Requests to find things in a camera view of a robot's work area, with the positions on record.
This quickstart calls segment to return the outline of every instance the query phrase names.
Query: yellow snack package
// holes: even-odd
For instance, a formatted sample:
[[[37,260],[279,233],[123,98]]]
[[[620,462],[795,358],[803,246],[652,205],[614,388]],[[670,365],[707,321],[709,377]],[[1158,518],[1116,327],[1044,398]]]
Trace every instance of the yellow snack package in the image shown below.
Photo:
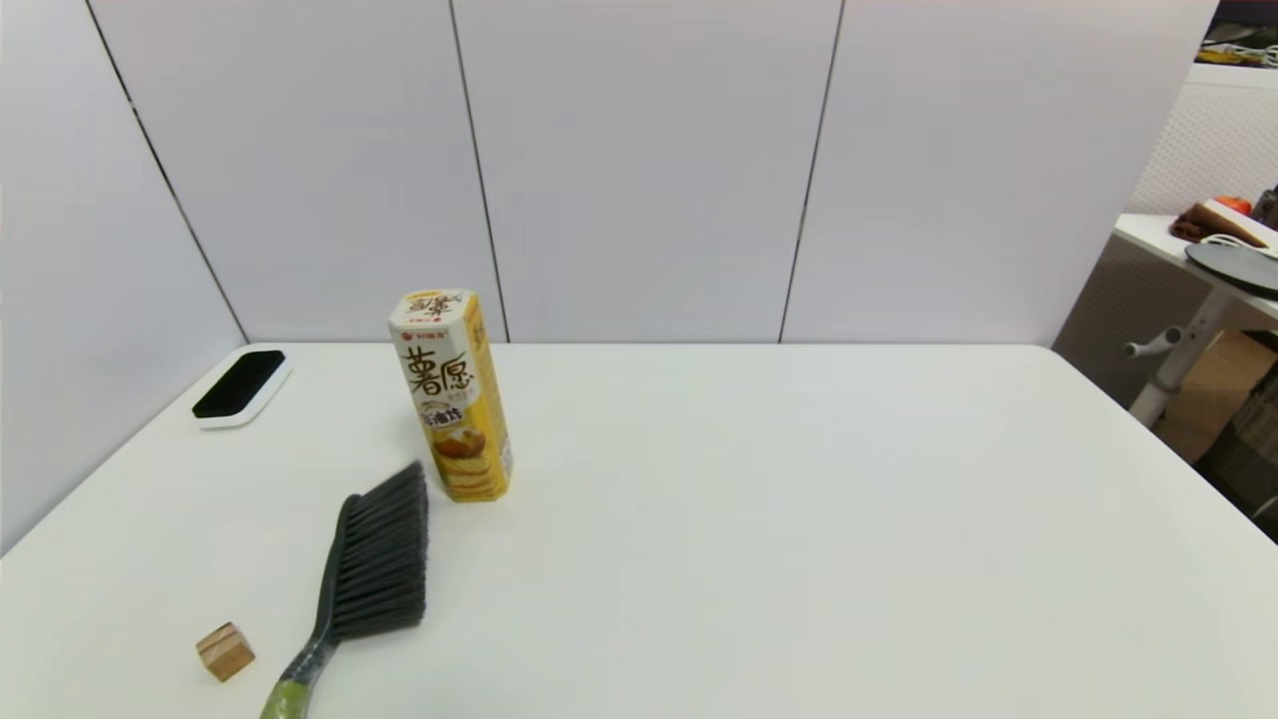
[[[404,296],[391,337],[443,488],[455,502],[491,502],[510,487],[510,438],[479,296],[431,289]]]

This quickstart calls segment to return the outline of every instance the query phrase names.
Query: small wooden cube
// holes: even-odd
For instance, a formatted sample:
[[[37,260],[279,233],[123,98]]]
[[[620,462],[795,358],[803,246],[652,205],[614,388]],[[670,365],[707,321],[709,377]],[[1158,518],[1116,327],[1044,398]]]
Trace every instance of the small wooden cube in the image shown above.
[[[196,651],[199,653],[199,660],[217,677],[219,682],[230,679],[249,662],[253,662],[253,650],[249,649],[248,640],[230,622],[199,640]]]

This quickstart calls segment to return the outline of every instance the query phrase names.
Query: brush handle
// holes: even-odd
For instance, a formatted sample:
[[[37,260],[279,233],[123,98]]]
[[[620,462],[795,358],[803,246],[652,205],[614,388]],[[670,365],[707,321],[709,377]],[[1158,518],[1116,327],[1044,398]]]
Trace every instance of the brush handle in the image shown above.
[[[259,719],[305,719],[309,706],[311,687],[293,679],[280,679],[271,690]]]
[[[308,641],[271,690],[259,719],[305,719],[311,706],[311,686],[320,678],[334,651],[337,651],[336,642],[316,639]]]

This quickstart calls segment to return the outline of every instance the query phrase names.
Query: white wall panel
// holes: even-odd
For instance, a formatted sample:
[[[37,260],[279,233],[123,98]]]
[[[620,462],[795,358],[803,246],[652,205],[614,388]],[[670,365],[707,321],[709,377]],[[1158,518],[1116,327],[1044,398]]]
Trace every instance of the white wall panel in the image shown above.
[[[84,3],[6,0],[3,45],[0,550],[243,341]]]
[[[1217,194],[1255,201],[1278,183],[1278,70],[1194,65],[1128,212],[1178,215]]]
[[[443,0],[93,0],[252,338],[386,338],[405,291],[505,337]]]
[[[785,338],[1049,344],[1214,0],[849,0]]]
[[[456,0],[514,340],[780,335],[838,0]]]

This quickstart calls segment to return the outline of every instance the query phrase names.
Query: hand brush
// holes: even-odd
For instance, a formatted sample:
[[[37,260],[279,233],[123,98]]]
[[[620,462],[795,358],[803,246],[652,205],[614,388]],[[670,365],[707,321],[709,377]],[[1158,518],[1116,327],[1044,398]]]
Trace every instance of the hand brush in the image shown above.
[[[311,688],[343,641],[422,622],[426,521],[420,462],[346,498],[323,568],[316,628],[275,685],[261,719],[303,719]]]

